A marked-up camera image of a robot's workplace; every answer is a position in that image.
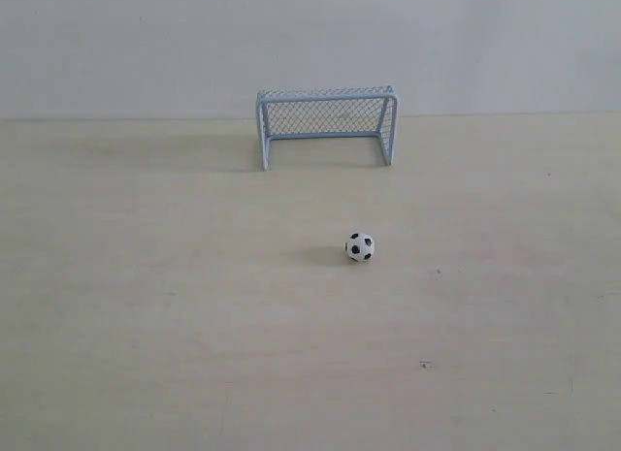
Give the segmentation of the small white soccer goal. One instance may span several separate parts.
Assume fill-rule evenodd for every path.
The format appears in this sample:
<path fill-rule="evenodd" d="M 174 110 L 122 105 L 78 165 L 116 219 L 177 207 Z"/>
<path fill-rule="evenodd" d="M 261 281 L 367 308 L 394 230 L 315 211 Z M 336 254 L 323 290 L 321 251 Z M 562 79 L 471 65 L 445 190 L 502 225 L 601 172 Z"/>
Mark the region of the small white soccer goal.
<path fill-rule="evenodd" d="M 383 162 L 391 165 L 398 109 L 392 85 L 260 91 L 255 117 L 261 167 L 270 168 L 274 141 L 327 138 L 375 138 Z"/>

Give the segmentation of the black and white soccer ball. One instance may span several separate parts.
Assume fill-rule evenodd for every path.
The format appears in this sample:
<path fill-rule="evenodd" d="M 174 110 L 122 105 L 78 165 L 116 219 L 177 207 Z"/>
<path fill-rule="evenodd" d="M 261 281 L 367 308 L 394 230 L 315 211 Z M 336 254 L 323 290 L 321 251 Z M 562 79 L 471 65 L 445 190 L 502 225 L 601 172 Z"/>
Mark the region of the black and white soccer ball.
<path fill-rule="evenodd" d="M 375 239 L 366 233 L 351 234 L 344 245 L 346 256 L 356 262 L 366 262 L 375 255 Z"/>

